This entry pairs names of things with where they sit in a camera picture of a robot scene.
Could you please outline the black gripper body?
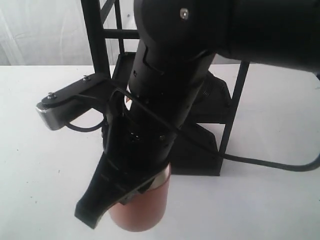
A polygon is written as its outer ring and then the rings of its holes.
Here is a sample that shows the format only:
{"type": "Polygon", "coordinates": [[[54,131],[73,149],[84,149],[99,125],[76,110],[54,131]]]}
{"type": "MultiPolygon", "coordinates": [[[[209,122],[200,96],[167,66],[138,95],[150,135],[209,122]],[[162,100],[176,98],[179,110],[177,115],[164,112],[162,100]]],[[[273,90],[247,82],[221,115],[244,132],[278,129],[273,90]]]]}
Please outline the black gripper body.
{"type": "Polygon", "coordinates": [[[155,168],[167,156],[190,112],[189,96],[112,96],[103,152],[119,169],[155,168]]]}

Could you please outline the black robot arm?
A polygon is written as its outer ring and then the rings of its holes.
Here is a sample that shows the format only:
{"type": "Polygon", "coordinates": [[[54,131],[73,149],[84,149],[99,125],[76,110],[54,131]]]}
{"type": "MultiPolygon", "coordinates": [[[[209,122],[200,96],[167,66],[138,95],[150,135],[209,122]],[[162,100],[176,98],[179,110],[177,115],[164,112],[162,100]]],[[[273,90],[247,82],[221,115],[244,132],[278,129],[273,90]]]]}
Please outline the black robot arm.
{"type": "Polygon", "coordinates": [[[169,164],[177,138],[213,156],[181,130],[216,54],[317,72],[317,0],[136,0],[140,42],[126,88],[104,79],[106,99],[83,96],[104,116],[103,153],[75,216],[95,228],[103,214],[146,189],[169,164]]]}

